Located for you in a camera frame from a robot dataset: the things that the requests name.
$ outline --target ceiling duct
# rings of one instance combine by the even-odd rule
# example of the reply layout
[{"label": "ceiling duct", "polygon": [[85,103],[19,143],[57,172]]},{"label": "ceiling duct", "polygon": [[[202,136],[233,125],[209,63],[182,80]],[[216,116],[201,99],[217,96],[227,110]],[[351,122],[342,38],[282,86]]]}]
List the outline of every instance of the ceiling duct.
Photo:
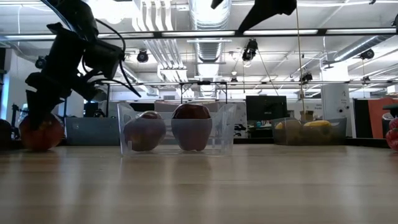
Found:
[{"label": "ceiling duct", "polygon": [[345,61],[359,55],[366,50],[369,50],[370,48],[390,39],[393,36],[394,35],[377,35],[373,37],[363,37],[351,44],[350,46],[337,52],[333,57],[333,60],[335,62]]},{"label": "ceiling duct", "polygon": [[[193,30],[227,29],[232,0],[224,0],[216,9],[211,8],[211,2],[212,0],[189,0],[190,18]],[[221,41],[217,42],[217,40],[221,40],[220,38],[206,38],[206,40],[215,40],[215,42],[195,44],[198,62],[206,63],[197,65],[198,74],[201,78],[215,78],[218,74],[220,65],[211,63],[220,61],[223,44]],[[208,93],[204,90],[202,94],[204,96],[212,95],[212,93]]]}]

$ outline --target red apple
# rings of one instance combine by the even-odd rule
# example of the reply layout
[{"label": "red apple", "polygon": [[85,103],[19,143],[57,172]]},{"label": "red apple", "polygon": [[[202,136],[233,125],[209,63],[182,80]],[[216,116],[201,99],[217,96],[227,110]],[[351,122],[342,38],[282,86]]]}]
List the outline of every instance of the red apple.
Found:
[{"label": "red apple", "polygon": [[398,129],[394,128],[386,134],[386,140],[391,149],[398,151]]},{"label": "red apple", "polygon": [[0,119],[0,150],[10,148],[11,132],[11,124],[3,119]]},{"label": "red apple", "polygon": [[398,118],[394,118],[390,121],[390,130],[398,128]]},{"label": "red apple", "polygon": [[58,144],[64,137],[61,121],[53,114],[48,114],[37,130],[30,128],[29,115],[19,125],[23,145],[35,152],[45,152]]},{"label": "red apple", "polygon": [[123,129],[127,145],[137,152],[151,151],[156,148],[166,135],[166,125],[156,111],[146,111],[130,120]]},{"label": "red apple", "polygon": [[182,104],[175,109],[172,132],[184,151],[202,151],[206,148],[213,122],[207,107]]}]

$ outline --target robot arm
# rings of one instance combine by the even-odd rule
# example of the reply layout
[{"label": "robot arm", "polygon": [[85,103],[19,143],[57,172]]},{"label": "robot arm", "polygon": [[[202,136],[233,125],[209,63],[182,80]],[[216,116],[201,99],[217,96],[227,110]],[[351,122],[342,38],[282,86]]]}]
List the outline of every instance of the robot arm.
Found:
[{"label": "robot arm", "polygon": [[[41,59],[41,72],[31,73],[26,83],[36,91],[26,91],[30,126],[37,129],[54,107],[70,96],[72,90],[90,101],[98,90],[88,80],[95,75],[104,75],[111,80],[116,69],[124,60],[120,47],[108,44],[97,38],[98,28],[93,13],[85,2],[80,0],[42,0],[68,26],[61,23],[47,27],[56,34],[50,53]],[[83,59],[92,71],[81,76],[78,66]]]},{"label": "robot arm", "polygon": [[[224,0],[213,0],[211,7],[215,9]],[[276,14],[291,15],[296,10],[297,0],[255,0],[254,6],[239,26],[239,31],[244,32],[260,22]]]}]

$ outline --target desk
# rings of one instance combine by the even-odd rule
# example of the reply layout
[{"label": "desk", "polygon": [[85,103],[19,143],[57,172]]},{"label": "desk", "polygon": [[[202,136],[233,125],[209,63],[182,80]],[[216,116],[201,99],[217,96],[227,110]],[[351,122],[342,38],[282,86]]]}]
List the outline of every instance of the desk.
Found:
[{"label": "desk", "polygon": [[118,147],[0,155],[0,223],[398,223],[398,156],[352,146],[236,145],[124,157]]}]

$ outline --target clear plastic bin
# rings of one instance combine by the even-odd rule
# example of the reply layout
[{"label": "clear plastic bin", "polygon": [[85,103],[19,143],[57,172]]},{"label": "clear plastic bin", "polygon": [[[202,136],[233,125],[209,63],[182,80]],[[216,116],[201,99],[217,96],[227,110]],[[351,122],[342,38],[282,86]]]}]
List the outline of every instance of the clear plastic bin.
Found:
[{"label": "clear plastic bin", "polygon": [[331,126],[304,126],[295,118],[272,120],[272,134],[275,144],[288,146],[326,146],[344,144],[347,118],[328,119]]},{"label": "clear plastic bin", "polygon": [[[153,150],[140,152],[140,149],[133,150],[132,142],[126,142],[124,137],[125,125],[141,112],[134,111],[133,108],[126,104],[118,104],[118,118],[119,118],[119,133],[121,154],[123,156],[139,156],[139,155],[176,155],[176,154],[198,154],[198,155],[214,155],[214,156],[227,156],[233,148],[234,139],[234,117],[236,105],[227,104],[220,108],[217,113],[210,113],[211,115],[211,133],[207,140],[207,144],[202,151],[183,151],[178,144],[177,139],[172,132],[172,116],[170,112],[160,112],[159,114],[164,120],[166,125],[166,135],[164,140]],[[194,139],[194,134],[190,136],[190,131],[200,124],[209,122],[209,119],[174,119],[174,128],[179,128],[187,134],[187,138]],[[153,119],[145,119],[143,126],[153,126]]]}]

